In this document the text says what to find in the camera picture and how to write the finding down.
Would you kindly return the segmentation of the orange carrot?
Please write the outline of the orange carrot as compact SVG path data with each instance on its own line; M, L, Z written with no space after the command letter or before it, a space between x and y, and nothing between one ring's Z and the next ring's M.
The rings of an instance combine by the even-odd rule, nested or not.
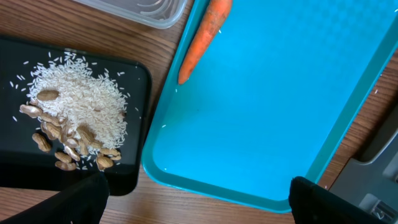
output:
M199 28L180 67L178 74L179 85L183 85L190 78L196 65L228 18L232 5L232 0L211 0L209 2Z

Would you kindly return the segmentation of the peanuts and rice scraps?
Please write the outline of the peanuts and rice scraps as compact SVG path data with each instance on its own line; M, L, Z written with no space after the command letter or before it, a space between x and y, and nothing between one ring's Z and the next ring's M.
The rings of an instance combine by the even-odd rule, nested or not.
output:
M113 165L122 159L127 136L127 96L105 71L93 75L89 63L66 53L62 63L51 60L31 71L28 101L19 111L45 123L56 141L81 155L80 167L96 156L107 156Z

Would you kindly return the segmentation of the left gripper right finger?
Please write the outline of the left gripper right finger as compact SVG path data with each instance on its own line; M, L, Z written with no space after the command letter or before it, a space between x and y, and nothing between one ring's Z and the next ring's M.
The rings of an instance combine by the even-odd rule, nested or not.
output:
M380 219L304 177L290 183L289 205L295 224L383 224Z

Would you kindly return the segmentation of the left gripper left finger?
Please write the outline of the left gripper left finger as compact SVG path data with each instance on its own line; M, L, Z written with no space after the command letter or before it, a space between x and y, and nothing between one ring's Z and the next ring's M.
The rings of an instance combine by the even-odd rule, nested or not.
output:
M109 197L104 174L94 174L1 224L66 224L100 222Z

